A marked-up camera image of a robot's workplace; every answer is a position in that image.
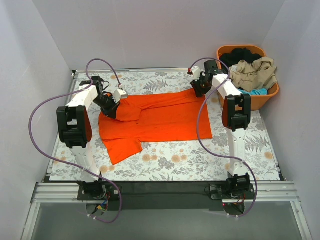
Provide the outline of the orange t shirt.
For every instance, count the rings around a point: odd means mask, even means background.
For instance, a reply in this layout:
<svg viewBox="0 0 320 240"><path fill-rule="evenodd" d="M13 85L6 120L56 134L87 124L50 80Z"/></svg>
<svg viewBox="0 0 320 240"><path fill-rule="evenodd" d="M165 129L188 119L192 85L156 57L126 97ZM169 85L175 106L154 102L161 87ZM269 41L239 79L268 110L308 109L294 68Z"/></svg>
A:
<svg viewBox="0 0 320 240"><path fill-rule="evenodd" d="M116 165L142 151L142 142L172 142L213 137L205 97L193 89L176 93L130 95L115 118L99 115L100 138Z"/></svg>

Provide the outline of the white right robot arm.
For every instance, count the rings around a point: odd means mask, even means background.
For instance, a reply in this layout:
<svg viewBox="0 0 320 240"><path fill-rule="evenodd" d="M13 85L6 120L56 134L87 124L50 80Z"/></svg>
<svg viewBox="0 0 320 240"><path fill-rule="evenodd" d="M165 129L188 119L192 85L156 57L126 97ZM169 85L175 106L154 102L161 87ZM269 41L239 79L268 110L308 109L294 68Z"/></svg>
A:
<svg viewBox="0 0 320 240"><path fill-rule="evenodd" d="M250 176L245 166L245 137L251 122L251 96L241 93L232 83L230 72L218 68L218 59L203 58L204 70L195 63L187 73L193 76L191 86L196 97L217 91L222 97L222 124L226 129L229 144L229 170L224 186L216 187L219 195L232 199L245 196L250 190Z"/></svg>

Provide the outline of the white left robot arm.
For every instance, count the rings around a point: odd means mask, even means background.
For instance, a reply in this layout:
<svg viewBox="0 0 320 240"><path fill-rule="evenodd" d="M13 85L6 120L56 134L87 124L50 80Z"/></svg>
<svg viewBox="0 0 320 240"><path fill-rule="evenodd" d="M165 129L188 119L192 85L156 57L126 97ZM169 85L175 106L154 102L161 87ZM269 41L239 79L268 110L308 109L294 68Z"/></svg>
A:
<svg viewBox="0 0 320 240"><path fill-rule="evenodd" d="M88 108L91 104L100 107L101 113L112 119L116 118L116 111L120 105L121 95L117 90L116 97L105 91L100 76L93 76L92 80L85 80L80 83L81 87L93 85L89 89L76 94L74 99L66 106L60 106L56 110L58 135L61 142L71 150L75 157L75 163L95 175L100 170L95 163L90 142L93 137Z"/></svg>

